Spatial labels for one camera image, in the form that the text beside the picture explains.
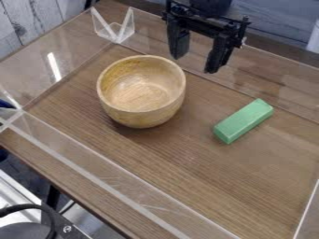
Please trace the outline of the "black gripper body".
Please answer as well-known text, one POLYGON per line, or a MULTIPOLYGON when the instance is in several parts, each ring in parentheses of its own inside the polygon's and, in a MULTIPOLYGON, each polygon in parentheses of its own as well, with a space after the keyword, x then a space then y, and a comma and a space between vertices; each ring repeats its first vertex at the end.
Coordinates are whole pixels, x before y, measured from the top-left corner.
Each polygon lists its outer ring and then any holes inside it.
POLYGON ((233 0, 166 0, 163 20, 177 22, 184 28, 217 38, 230 35, 236 48, 242 48, 252 20, 249 16, 230 16, 233 0))

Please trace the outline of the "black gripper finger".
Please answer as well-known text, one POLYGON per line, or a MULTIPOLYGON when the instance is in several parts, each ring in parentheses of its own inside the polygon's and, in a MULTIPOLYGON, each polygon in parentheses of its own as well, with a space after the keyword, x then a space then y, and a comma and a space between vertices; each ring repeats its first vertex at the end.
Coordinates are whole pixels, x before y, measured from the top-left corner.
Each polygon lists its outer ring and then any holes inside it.
POLYGON ((190 30, 184 28, 177 22, 170 22, 167 24, 167 36, 170 53, 178 60, 190 50, 190 30))
POLYGON ((221 34, 214 41, 214 48, 209 53, 205 72, 214 74, 228 64, 234 52, 234 41, 230 35, 221 34))

